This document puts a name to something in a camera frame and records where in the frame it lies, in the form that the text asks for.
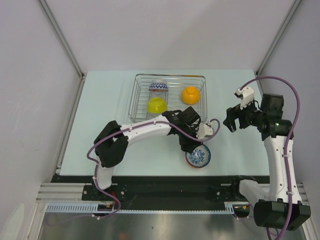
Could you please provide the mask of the right aluminium corner post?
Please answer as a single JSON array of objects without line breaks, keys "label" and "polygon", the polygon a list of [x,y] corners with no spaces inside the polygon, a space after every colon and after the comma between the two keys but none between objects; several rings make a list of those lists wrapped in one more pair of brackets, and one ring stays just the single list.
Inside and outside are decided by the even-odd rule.
[{"label": "right aluminium corner post", "polygon": [[274,38],[271,41],[270,46],[268,47],[264,57],[262,58],[260,64],[258,65],[258,68],[255,71],[255,76],[260,76],[263,73],[265,67],[267,66],[268,62],[270,61],[273,54],[275,53],[278,45],[280,44],[282,38],[284,37],[287,29],[289,28],[290,24],[292,23],[295,15],[297,14],[297,12],[303,2],[304,2],[304,0],[294,0],[292,2],[288,12],[286,13],[283,21],[281,22],[281,24],[279,26]]}]

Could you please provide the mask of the aluminium corner post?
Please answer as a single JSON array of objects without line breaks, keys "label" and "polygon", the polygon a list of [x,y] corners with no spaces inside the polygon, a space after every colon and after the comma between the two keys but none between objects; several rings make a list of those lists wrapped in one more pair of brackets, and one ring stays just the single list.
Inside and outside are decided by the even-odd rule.
[{"label": "aluminium corner post", "polygon": [[289,28],[290,24],[292,23],[295,15],[297,14],[297,12],[303,2],[304,2],[304,0],[294,0],[292,2],[288,12],[286,13],[283,21],[281,22],[281,24],[279,26],[274,38],[271,41],[270,46],[268,47],[264,57],[262,58],[260,64],[258,65],[258,68],[255,71],[255,76],[260,76],[263,73],[265,67],[267,66],[268,62],[270,61],[273,54],[275,53],[278,45],[280,44],[282,38],[284,37],[287,29]]},{"label": "aluminium corner post", "polygon": [[81,70],[81,67],[72,51],[70,44],[68,43],[57,19],[54,16],[53,11],[51,10],[48,2],[46,0],[37,0],[36,1],[42,10],[46,20],[48,21],[53,33],[55,34],[60,46],[62,47],[66,57],[70,61],[73,69],[75,70],[76,74],[79,76],[80,79],[83,79],[84,73]]}]

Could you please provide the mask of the orange bottom bowl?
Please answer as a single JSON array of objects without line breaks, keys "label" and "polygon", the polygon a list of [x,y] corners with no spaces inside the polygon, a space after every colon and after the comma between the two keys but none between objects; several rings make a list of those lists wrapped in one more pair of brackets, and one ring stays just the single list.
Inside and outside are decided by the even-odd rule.
[{"label": "orange bottom bowl", "polygon": [[206,167],[210,162],[206,162],[205,164],[202,164],[202,165],[194,165],[190,162],[187,161],[187,164],[192,167],[192,168],[195,168],[195,169],[201,169],[201,168],[204,168]]}]

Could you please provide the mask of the yellow green bowl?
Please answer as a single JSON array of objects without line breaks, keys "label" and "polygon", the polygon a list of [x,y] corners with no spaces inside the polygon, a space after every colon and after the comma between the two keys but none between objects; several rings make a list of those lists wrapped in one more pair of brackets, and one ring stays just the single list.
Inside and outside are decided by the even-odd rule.
[{"label": "yellow green bowl", "polygon": [[167,110],[167,104],[161,97],[153,97],[147,102],[147,112],[151,114],[161,114]]}]

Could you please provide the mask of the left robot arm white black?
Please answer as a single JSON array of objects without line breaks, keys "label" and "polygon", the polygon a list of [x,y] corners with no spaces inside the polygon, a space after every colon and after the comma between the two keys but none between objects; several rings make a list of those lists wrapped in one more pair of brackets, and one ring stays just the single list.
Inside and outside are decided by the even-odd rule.
[{"label": "left robot arm white black", "polygon": [[100,200],[110,196],[114,167],[125,156],[127,148],[151,137],[178,135],[182,151],[191,153],[201,145],[197,131],[201,117],[193,107],[166,110],[160,115],[138,123],[120,125],[110,121],[93,142],[87,158],[95,162],[93,194]]}]

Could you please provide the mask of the aluminium frame rail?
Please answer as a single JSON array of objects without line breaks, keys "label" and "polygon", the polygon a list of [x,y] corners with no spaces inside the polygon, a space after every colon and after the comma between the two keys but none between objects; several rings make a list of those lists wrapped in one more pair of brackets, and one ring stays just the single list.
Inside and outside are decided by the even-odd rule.
[{"label": "aluminium frame rail", "polygon": [[40,187],[37,199],[48,201],[85,201],[111,202],[117,198],[125,205],[159,205],[169,201],[182,204],[198,205],[204,200],[209,203],[243,202],[245,197],[236,193],[230,184],[116,184],[99,191],[92,184],[80,185],[52,185]]}]

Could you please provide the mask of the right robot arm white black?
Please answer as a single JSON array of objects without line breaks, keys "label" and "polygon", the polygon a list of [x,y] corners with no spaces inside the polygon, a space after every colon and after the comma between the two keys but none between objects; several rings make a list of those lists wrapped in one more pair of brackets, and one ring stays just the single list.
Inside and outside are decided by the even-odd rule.
[{"label": "right robot arm white black", "polygon": [[293,135],[292,122],[283,119],[282,95],[265,93],[260,107],[256,107],[253,93],[236,91],[240,104],[226,110],[223,124],[236,131],[254,126],[261,133],[269,167],[269,191],[265,192],[253,177],[240,176],[238,183],[230,188],[231,196],[253,204],[255,224],[263,228],[294,231],[311,216],[311,208],[302,203],[291,157]]}]

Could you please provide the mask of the blue white floral bowl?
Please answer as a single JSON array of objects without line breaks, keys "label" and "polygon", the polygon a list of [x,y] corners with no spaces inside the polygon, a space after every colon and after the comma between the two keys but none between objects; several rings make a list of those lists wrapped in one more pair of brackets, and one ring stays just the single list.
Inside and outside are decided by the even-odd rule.
[{"label": "blue white floral bowl", "polygon": [[211,161],[211,151],[205,144],[202,144],[195,148],[193,152],[186,152],[185,159],[193,165],[200,166]]}]

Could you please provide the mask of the red patterned blue zigzag bowl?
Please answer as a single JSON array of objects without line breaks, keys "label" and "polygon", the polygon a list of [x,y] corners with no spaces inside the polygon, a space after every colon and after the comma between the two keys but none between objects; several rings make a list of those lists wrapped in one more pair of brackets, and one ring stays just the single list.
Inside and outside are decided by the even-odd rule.
[{"label": "red patterned blue zigzag bowl", "polygon": [[169,88],[165,80],[153,80],[148,90],[150,92],[167,93]]}]

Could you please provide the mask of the orange yellow bowl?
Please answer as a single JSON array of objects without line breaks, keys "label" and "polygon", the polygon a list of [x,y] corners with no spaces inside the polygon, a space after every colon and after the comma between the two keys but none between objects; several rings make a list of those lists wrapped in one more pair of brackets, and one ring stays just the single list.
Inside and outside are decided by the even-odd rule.
[{"label": "orange yellow bowl", "polygon": [[200,99],[200,92],[194,86],[187,86],[181,92],[181,100],[188,105],[196,104]]}]

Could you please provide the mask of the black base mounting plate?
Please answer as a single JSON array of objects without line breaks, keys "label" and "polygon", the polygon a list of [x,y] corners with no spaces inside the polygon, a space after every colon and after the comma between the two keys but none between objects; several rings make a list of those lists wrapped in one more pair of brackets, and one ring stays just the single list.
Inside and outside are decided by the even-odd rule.
[{"label": "black base mounting plate", "polygon": [[101,193],[91,176],[55,175],[51,182],[83,183],[81,198],[107,207],[120,201],[122,210],[133,211],[213,211],[225,202],[239,204],[248,199],[240,194],[244,176],[114,176]]}]

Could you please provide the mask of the left aluminium corner post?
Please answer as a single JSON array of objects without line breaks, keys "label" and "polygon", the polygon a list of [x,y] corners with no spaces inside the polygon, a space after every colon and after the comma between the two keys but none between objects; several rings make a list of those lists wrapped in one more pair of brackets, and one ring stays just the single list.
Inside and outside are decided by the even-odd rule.
[{"label": "left aluminium corner post", "polygon": [[81,67],[72,51],[70,44],[68,43],[57,19],[54,16],[53,11],[51,10],[48,2],[46,0],[37,0],[36,1],[42,10],[46,20],[48,21],[53,33],[55,34],[60,46],[62,47],[66,57],[70,61],[73,69],[75,70],[76,74],[79,76],[80,79],[83,79],[84,73],[81,70]]}]

